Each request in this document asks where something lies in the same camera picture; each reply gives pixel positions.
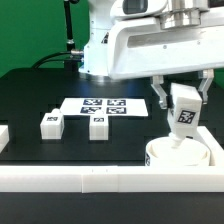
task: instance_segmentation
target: cube with marker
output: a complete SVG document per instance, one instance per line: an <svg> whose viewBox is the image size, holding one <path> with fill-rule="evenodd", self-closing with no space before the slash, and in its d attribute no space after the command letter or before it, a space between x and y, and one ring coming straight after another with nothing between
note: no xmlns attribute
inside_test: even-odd
<svg viewBox="0 0 224 224"><path fill-rule="evenodd" d="M61 139L64 131L64 115L59 109L46 113L40 124L42 139Z"/></svg>
<svg viewBox="0 0 224 224"><path fill-rule="evenodd" d="M89 139L106 141L109 139L109 121L108 115L102 110L97 110L90 116Z"/></svg>

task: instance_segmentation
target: black cable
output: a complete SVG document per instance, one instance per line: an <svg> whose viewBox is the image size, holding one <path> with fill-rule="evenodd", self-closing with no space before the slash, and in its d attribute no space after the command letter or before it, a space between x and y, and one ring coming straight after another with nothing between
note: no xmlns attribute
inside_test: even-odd
<svg viewBox="0 0 224 224"><path fill-rule="evenodd" d="M81 59L49 59L49 60L45 60L45 61L42 61L41 63L38 63L36 64L35 67L32 67L32 68L39 68L41 65L45 64L45 63L48 63L48 62L55 62L55 61L75 61L75 62L81 62Z"/></svg>
<svg viewBox="0 0 224 224"><path fill-rule="evenodd" d="M42 62L46 61L47 59L54 58L54 57L61 56L61 55L65 55L65 54L71 54L71 52L70 51L62 51L62 52L50 54L46 57L41 58L39 61L37 61L35 64L33 64L33 66L31 68L36 68L36 66L38 66Z"/></svg>

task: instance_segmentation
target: green background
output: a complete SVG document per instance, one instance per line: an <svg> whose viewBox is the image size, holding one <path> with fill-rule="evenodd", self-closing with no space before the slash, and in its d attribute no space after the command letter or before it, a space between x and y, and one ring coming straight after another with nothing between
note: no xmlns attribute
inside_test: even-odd
<svg viewBox="0 0 224 224"><path fill-rule="evenodd" d="M40 58L66 50L63 0L10 0L0 3L0 77L13 68L31 67ZM71 5L76 46L89 38L87 0ZM45 66L62 67L62 63ZM224 70L215 72L224 87Z"/></svg>

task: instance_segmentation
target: white paper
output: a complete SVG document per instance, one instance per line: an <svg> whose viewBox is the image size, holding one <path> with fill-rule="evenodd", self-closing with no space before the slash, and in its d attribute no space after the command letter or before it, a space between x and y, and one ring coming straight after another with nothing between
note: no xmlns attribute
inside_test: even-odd
<svg viewBox="0 0 224 224"><path fill-rule="evenodd" d="M102 110L108 116L148 116L144 99L65 98L64 115L90 116Z"/></svg>

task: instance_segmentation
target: white plastic container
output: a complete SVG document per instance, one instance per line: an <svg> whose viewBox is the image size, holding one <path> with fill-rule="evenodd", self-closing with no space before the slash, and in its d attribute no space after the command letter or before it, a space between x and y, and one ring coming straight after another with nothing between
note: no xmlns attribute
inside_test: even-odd
<svg viewBox="0 0 224 224"><path fill-rule="evenodd" d="M146 145L146 166L209 166L210 150L186 138L177 148L170 137L157 138Z"/></svg>

